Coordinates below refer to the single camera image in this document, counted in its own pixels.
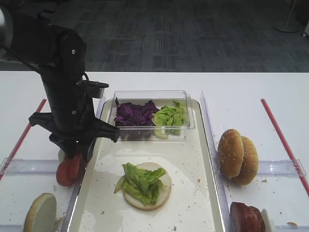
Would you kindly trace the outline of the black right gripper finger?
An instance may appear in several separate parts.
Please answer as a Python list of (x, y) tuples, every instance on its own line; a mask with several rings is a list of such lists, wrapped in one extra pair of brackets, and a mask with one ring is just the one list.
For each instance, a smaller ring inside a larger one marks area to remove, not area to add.
[(101, 119), (95, 118), (93, 122), (93, 137), (108, 138), (116, 143), (120, 137), (120, 129)]

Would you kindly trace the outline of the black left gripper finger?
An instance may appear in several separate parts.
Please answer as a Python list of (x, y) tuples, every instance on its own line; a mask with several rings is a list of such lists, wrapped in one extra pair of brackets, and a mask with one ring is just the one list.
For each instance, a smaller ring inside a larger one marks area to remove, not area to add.
[(51, 133), (56, 131), (55, 121), (52, 113), (35, 112), (29, 117), (28, 120), (31, 126), (39, 125)]

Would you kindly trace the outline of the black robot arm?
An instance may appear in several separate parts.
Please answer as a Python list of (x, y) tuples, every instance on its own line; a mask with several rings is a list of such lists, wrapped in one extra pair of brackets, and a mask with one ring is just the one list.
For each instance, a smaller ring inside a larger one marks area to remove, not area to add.
[(108, 84), (89, 80), (85, 42), (77, 32), (23, 14), (18, 7), (0, 3), (0, 59), (22, 63), (41, 77), (51, 112), (33, 113), (30, 125), (50, 131), (58, 143), (116, 142), (119, 129), (94, 115), (93, 99), (101, 98)]

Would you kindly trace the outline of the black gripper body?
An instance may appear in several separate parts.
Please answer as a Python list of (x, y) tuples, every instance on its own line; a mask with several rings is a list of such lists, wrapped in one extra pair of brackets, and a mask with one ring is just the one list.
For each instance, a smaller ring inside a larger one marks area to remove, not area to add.
[(94, 118), (93, 82), (85, 76), (69, 79), (62, 74), (43, 74), (43, 86), (53, 115), (50, 141), (59, 147), (90, 146), (95, 138), (87, 135)]

